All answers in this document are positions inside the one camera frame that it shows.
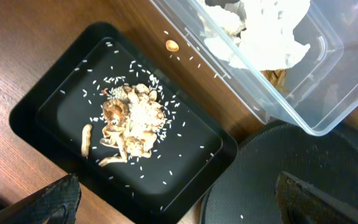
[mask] white tissue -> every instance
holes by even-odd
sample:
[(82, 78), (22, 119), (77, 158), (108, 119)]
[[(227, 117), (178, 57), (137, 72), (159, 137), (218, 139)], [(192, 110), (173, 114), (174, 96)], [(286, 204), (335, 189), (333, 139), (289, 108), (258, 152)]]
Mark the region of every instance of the white tissue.
[[(226, 4), (225, 9), (230, 12), (216, 7), (220, 8), (205, 6), (228, 34), (241, 29), (238, 21), (245, 19), (247, 29), (241, 32), (239, 50), (260, 71), (292, 68), (310, 48), (310, 44), (301, 45), (293, 36), (293, 29), (308, 12), (310, 0), (241, 0)], [(239, 15), (235, 18), (232, 12)], [(219, 37), (208, 37), (204, 42), (217, 58), (228, 61), (232, 67), (246, 68)]]

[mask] black round lid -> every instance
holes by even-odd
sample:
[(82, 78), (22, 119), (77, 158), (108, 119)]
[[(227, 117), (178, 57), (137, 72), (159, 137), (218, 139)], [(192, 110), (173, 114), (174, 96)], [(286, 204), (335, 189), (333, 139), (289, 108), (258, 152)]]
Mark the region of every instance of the black round lid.
[(340, 124), (314, 137), (281, 121), (266, 125), (206, 194), (200, 223), (281, 223), (274, 196), (281, 171), (358, 209), (358, 132)]

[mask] rectangular black tray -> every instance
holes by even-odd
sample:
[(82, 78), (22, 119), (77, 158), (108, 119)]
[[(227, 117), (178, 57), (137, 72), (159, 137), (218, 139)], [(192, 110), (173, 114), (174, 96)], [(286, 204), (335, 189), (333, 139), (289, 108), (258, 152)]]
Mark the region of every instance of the rectangular black tray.
[[(167, 137), (154, 144), (152, 151), (157, 152), (150, 159), (133, 158), (127, 164), (100, 168), (97, 161), (118, 152), (99, 144), (105, 123), (90, 121), (90, 117), (100, 117), (100, 105), (106, 100), (100, 91), (124, 82), (151, 85), (151, 73), (163, 87), (164, 99), (159, 93), (157, 100), (162, 105), (175, 100), (164, 109), (172, 128), (165, 125)], [(117, 76), (125, 81), (103, 81)], [(237, 154), (237, 144), (228, 133), (113, 26), (103, 22), (89, 26), (79, 36), (16, 105), (9, 122), (18, 136), (66, 172), (78, 174), (83, 185), (136, 223), (179, 221)], [(93, 125), (91, 147), (97, 149), (91, 149), (86, 159), (81, 157), (80, 146), (82, 128), (88, 123)]]

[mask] wood grain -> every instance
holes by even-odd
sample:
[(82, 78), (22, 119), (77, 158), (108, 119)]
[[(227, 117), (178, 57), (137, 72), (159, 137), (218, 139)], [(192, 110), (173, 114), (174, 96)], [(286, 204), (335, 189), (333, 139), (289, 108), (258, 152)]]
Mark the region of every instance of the wood grain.
[[(242, 103), (214, 79), (213, 72), (189, 48), (149, 0), (0, 0), (0, 197), (9, 203), (63, 177), (65, 172), (19, 139), (8, 116), (14, 105), (90, 24), (110, 22), (193, 97), (238, 141), (262, 125)], [(169, 59), (167, 35), (192, 61)], [(358, 109), (348, 118), (358, 128)], [(130, 223), (106, 202), (82, 186), (78, 223)], [(195, 205), (180, 223), (198, 223)]]

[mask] plastic bin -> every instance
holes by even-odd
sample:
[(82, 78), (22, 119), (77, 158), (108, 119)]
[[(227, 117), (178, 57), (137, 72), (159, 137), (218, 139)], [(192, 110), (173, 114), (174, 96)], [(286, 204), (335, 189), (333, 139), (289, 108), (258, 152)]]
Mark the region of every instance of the plastic bin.
[[(261, 122), (277, 118), (322, 136), (358, 105), (358, 1), (311, 1), (294, 30), (295, 39), (311, 48), (287, 71), (287, 93), (279, 93), (242, 56), (197, 0), (150, 1)], [(248, 69), (217, 59), (203, 43), (205, 28)]]

